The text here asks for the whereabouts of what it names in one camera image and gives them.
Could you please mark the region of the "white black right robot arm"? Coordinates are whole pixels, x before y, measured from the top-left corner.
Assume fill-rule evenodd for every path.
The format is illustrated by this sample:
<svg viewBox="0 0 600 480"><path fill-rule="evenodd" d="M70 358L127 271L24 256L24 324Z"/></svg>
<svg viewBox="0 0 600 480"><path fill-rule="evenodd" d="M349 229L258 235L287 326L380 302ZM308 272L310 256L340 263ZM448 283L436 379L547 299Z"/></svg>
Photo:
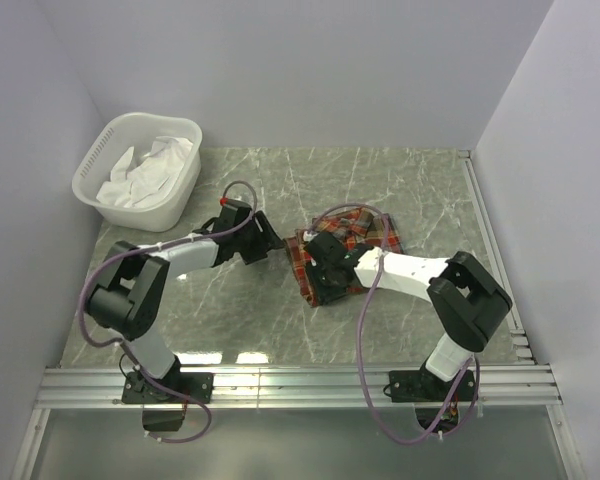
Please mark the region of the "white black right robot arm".
<svg viewBox="0 0 600 480"><path fill-rule="evenodd" d="M311 286L321 302L352 288L376 287L429 302L444 329L424 363L420 385L440 400L452 392L456 374L470 356L482 352L509 314L509 294L472 254L425 258L359 243L346 247L328 232L314 235L305 247Z"/></svg>

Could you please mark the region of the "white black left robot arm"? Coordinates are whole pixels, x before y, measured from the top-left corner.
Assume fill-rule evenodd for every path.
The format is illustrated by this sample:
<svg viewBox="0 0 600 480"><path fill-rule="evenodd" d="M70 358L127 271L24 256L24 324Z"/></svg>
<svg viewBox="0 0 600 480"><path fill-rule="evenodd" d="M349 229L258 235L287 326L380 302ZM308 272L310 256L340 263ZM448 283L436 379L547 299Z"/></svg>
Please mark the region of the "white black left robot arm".
<svg viewBox="0 0 600 480"><path fill-rule="evenodd" d="M218 216L177 240L147 246L116 242L86 294L85 311L121 337L138 369L131 387L146 388L157 401L169 402L201 385L181 373L180 360L154 326L167 281L218 267L236 255L249 265L283 247L264 212L224 198Z"/></svg>

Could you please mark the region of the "red brown plaid shirt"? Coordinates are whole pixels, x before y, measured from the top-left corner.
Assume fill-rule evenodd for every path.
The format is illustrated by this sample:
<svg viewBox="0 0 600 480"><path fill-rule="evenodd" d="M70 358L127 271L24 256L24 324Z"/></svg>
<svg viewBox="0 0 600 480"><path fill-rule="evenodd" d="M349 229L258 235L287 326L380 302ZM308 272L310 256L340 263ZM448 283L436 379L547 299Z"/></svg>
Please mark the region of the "red brown plaid shirt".
<svg viewBox="0 0 600 480"><path fill-rule="evenodd" d="M326 216L321 220L317 230L332 233L347 250L358 243L380 247L384 236L384 224L380 216L362 207ZM365 293L364 287L351 286L342 289L318 284L315 261L305 251L309 242L306 233L305 229L296 229L295 233L285 238L283 242L300 294L309 306L315 308L333 303L348 295Z"/></svg>

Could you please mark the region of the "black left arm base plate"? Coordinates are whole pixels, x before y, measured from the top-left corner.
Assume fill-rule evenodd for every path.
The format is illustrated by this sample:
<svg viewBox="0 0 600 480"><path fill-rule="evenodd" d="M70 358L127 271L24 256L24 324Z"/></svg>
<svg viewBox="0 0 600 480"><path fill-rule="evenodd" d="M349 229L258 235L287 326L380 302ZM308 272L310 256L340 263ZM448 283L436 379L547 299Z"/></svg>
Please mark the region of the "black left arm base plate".
<svg viewBox="0 0 600 480"><path fill-rule="evenodd" d="M213 382L214 375L210 372L181 373L180 378L171 382L168 388L208 404L211 400ZM134 371L127 374L122 390L122 404L154 405L178 402L183 402L183 399L153 386L140 372Z"/></svg>

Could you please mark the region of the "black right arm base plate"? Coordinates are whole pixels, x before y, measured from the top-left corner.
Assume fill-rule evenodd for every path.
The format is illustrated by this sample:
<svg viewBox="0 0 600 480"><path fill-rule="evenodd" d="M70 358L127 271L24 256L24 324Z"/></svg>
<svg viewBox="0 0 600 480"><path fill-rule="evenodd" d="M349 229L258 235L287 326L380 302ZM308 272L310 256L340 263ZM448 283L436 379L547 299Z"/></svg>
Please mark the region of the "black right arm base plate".
<svg viewBox="0 0 600 480"><path fill-rule="evenodd" d="M383 388L385 396L393 403L441 403L451 390L454 380L443 381L422 368L420 370L391 370L388 384ZM468 402L474 398L477 381L474 373L467 370L460 380L453 401Z"/></svg>

